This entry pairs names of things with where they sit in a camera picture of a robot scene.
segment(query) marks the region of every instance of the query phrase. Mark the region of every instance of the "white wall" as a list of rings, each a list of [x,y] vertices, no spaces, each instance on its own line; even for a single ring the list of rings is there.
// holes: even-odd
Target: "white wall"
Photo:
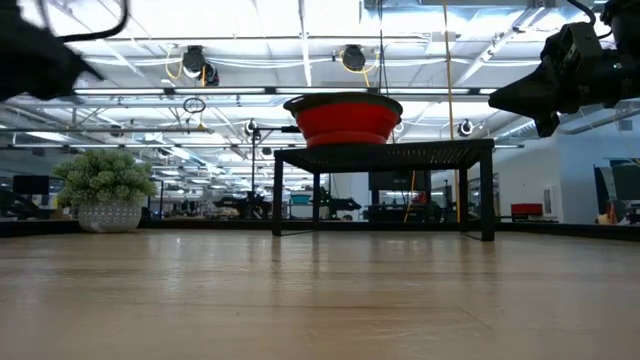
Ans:
[[[610,124],[573,136],[558,137],[561,158],[564,220],[569,224],[593,224],[598,214],[594,166],[610,160],[640,157],[640,122],[633,132],[618,132]]]
[[[560,187],[560,164],[557,156],[556,139],[540,139],[525,142],[523,149],[497,150],[493,154],[493,173],[498,174],[500,189],[500,214],[511,215],[511,204],[537,203],[544,200],[547,187],[556,188],[555,206],[557,219],[562,221],[562,190]],[[454,184],[453,171],[435,174],[433,188]],[[480,167],[469,170],[469,180],[480,177]]]

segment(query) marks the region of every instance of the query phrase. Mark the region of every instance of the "black table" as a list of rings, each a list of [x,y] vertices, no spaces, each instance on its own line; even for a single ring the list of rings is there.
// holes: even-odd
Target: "black table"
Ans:
[[[274,152],[274,236],[282,236],[282,183],[284,163],[313,174],[313,198],[320,198],[320,174],[401,170],[459,170],[462,232],[468,231],[469,187],[467,170],[480,162],[482,241],[495,238],[493,210],[493,139],[433,141],[388,145],[333,145]],[[313,230],[319,230],[320,202],[313,202]]]

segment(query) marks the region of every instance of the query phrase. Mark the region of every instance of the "white planter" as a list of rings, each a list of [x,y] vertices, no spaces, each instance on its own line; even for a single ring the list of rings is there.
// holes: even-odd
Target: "white planter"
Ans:
[[[78,221],[89,232],[129,232],[138,227],[141,216],[142,207],[138,203],[104,202],[80,205]]]

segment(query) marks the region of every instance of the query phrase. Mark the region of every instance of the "red bowl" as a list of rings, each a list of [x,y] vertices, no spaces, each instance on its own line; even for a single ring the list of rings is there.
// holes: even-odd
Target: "red bowl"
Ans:
[[[400,123],[402,105],[369,93],[307,94],[287,101],[308,147],[385,144]]]

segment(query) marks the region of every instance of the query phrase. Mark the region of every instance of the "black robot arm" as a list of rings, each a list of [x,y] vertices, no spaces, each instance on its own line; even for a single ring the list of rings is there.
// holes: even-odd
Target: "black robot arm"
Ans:
[[[640,96],[640,0],[610,0],[601,19],[617,49],[603,49],[591,23],[566,24],[547,38],[538,68],[492,93],[489,106],[533,118],[538,135],[548,137],[560,113]]]

